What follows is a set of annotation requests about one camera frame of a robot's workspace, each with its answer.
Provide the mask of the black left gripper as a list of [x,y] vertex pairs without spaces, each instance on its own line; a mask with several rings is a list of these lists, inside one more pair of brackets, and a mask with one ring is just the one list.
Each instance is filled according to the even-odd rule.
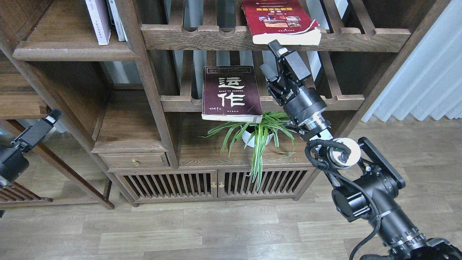
[[1,188],[11,186],[21,173],[28,168],[29,161],[24,158],[23,153],[36,147],[38,143],[53,128],[54,124],[63,116],[58,110],[52,110],[45,118],[41,118],[33,126],[23,131],[10,147],[0,147],[0,184]]

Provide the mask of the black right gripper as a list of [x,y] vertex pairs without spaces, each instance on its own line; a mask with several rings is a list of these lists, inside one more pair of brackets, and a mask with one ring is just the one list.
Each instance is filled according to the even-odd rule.
[[277,40],[268,44],[276,57],[280,78],[268,64],[260,66],[267,79],[267,88],[276,102],[283,107],[290,118],[287,128],[293,132],[322,132],[329,122],[322,117],[327,104],[312,87],[306,87],[305,80],[311,72],[297,51],[289,51]]

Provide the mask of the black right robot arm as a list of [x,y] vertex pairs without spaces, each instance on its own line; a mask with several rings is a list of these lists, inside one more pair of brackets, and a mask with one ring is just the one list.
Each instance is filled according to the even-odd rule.
[[330,180],[337,211],[349,222],[362,218],[373,227],[349,258],[379,235],[388,255],[363,255],[361,259],[460,260],[457,247],[443,238],[427,239],[395,202],[405,181],[367,138],[332,137],[330,122],[322,117],[327,105],[314,88],[305,86],[311,73],[297,51],[289,51],[277,40],[268,46],[279,72],[267,64],[260,68],[270,94],[290,118],[287,129],[307,142],[305,154]]

